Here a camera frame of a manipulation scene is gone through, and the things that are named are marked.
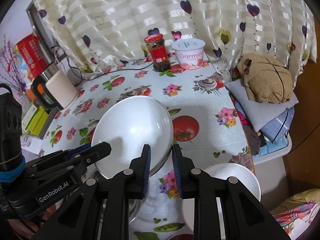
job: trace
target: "floral tablecloth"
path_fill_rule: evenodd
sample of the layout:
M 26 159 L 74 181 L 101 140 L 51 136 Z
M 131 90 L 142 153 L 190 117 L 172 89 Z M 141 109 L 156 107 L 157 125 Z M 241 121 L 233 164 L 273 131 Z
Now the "floral tablecloth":
M 162 73 L 153 71 L 150 62 L 124 62 L 117 68 L 124 71 L 81 84 L 77 101 L 55 116 L 40 155 L 90 143 L 96 125 L 111 106 L 130 96 L 145 95 L 168 108 L 174 141 L 196 167 L 234 162 L 253 171 L 240 120 L 214 66 L 204 60 L 199 62 L 201 68 L 184 71 L 174 54 L 169 55 L 172 66 Z M 192 230 L 184 223 L 181 201 L 169 157 L 149 180 L 147 198 L 130 223 L 130 239 L 191 240 Z

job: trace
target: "electric kettle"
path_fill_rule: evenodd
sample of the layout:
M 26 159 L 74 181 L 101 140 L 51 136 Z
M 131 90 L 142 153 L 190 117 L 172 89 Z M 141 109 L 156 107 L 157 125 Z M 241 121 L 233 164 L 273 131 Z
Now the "electric kettle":
M 38 85 L 42 86 L 43 94 L 39 92 Z M 78 93 L 67 76 L 53 62 L 34 79 L 31 90 L 42 107 L 58 107 L 60 110 L 71 106 L 76 101 Z

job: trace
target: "blue strap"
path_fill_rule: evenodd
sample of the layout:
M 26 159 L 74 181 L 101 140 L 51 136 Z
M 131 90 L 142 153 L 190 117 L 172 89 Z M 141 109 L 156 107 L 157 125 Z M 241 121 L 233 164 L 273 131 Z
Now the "blue strap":
M 0 171 L 0 182 L 13 182 L 23 171 L 26 160 L 22 156 L 22 162 L 12 171 Z
M 71 156 L 76 154 L 76 153 L 79 153 L 79 152 L 82 152 L 86 149 L 89 149 L 91 147 L 91 143 L 88 143 L 88 144 L 85 144 L 85 145 L 82 145 L 82 146 L 79 146 L 78 148 L 75 148 L 73 150 L 70 150 L 68 153 L 67 153 L 67 160 L 70 160 L 71 159 Z

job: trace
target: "kettle handle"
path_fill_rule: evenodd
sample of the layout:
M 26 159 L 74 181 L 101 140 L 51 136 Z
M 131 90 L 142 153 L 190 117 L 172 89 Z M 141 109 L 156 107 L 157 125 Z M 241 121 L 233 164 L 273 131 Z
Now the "kettle handle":
M 38 85 L 42 86 L 44 92 L 53 101 L 53 104 L 48 103 L 44 99 L 44 97 L 40 94 L 40 92 L 38 91 Z M 42 107 L 47 108 L 47 109 L 53 109 L 53 108 L 55 108 L 57 106 L 55 98 L 52 96 L 52 94 L 49 92 L 49 90 L 45 86 L 45 82 L 44 82 L 44 80 L 42 79 L 41 76 L 37 76 L 34 79 L 33 83 L 31 84 L 31 91 L 40 100 L 40 104 L 42 105 Z

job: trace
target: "jar label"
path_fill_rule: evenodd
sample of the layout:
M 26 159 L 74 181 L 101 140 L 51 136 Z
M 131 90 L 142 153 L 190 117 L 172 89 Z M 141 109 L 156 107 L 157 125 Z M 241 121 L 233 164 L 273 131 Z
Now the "jar label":
M 150 50 L 150 54 L 152 57 L 152 61 L 154 63 L 163 62 L 168 58 L 167 51 L 165 50 L 165 46 L 163 46 L 159 49 Z

